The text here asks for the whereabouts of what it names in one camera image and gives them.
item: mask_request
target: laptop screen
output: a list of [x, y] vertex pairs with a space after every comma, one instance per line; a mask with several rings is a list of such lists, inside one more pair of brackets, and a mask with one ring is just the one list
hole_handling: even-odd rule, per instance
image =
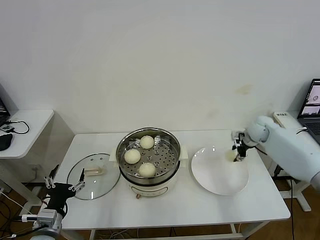
[[313, 79], [299, 117], [320, 117], [320, 79]]
[[10, 113], [0, 98], [0, 117], [2, 116], [10, 116]]

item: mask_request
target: perforated steamer tray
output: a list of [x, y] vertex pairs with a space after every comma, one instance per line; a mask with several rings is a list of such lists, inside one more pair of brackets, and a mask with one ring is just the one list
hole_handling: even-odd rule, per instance
[[[150, 149], [143, 149], [140, 145], [140, 139], [146, 135], [154, 138], [154, 146]], [[141, 154], [141, 159], [136, 164], [128, 164], [125, 161], [125, 153], [130, 149], [136, 149]], [[121, 140], [116, 150], [116, 160], [127, 180], [142, 186], [156, 185], [165, 182], [176, 173], [180, 164], [180, 151], [178, 140], [170, 132], [146, 127], [129, 133]], [[139, 176], [138, 170], [143, 163], [154, 164], [155, 176]]]

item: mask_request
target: floor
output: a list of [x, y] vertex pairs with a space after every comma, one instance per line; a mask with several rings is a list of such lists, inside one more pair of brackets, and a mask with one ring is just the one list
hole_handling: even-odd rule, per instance
[[[276, 185], [279, 190], [288, 190], [289, 186], [285, 181], [276, 181]], [[309, 202], [312, 211], [303, 212], [300, 205], [296, 200], [293, 200], [293, 218], [294, 218], [294, 235], [296, 240], [318, 240], [320, 239], [320, 193], [317, 193], [312, 187], [308, 187], [304, 190], [304, 196]], [[42, 190], [39, 194], [40, 197], [44, 197], [45, 191]], [[8, 196], [19, 204], [23, 205], [25, 199], [18, 195], [15, 191], [11, 191]], [[11, 216], [16, 216], [20, 212], [20, 207], [15, 203], [11, 202], [4, 196], [0, 197], [0, 200], [8, 205], [11, 211]], [[290, 207], [290, 199], [286, 199], [285, 203]], [[35, 207], [32, 209], [32, 213], [36, 214], [39, 208]], [[0, 203], [0, 212], [8, 218], [9, 211], [3, 203]], [[0, 226], [3, 237], [9, 235], [9, 231], [15, 233], [26, 228], [31, 228], [31, 222], [11, 222], [8, 224], [7, 219], [0, 215]], [[112, 229], [112, 230], [99, 230], [96, 232], [95, 239], [110, 239], [111, 232], [118, 233], [125, 229]], [[168, 236], [188, 236], [188, 235], [209, 235], [209, 234], [222, 234], [230, 233], [229, 225], [208, 225], [208, 226], [193, 226], [193, 227], [166, 227], [166, 228], [141, 228], [129, 229], [122, 234], [115, 236], [116, 239], [124, 238], [152, 238], [152, 237], [168, 237]], [[79, 231], [84, 236], [85, 240], [89, 239], [90, 231], [83, 230]], [[31, 235], [19, 237], [19, 240], [29, 240]], [[291, 240], [292, 239], [292, 228], [291, 218], [284, 221], [271, 222], [267, 226], [263, 227], [255, 234], [253, 234], [249, 240]]]

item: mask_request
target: laptop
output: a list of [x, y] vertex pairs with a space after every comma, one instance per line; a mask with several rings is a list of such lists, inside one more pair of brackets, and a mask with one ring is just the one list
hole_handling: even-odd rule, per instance
[[10, 113], [0, 98], [0, 126], [2, 126], [4, 121], [8, 120], [9, 117]]
[[297, 120], [320, 144], [320, 78], [312, 80]]

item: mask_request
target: glass lid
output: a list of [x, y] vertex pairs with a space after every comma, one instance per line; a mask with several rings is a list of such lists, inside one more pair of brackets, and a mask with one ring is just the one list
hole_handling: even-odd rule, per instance
[[89, 155], [80, 160], [71, 169], [67, 183], [75, 185], [78, 183], [82, 170], [84, 169], [85, 186], [75, 197], [82, 200], [97, 199], [116, 185], [120, 177], [119, 166], [109, 161], [110, 155], [98, 153]]

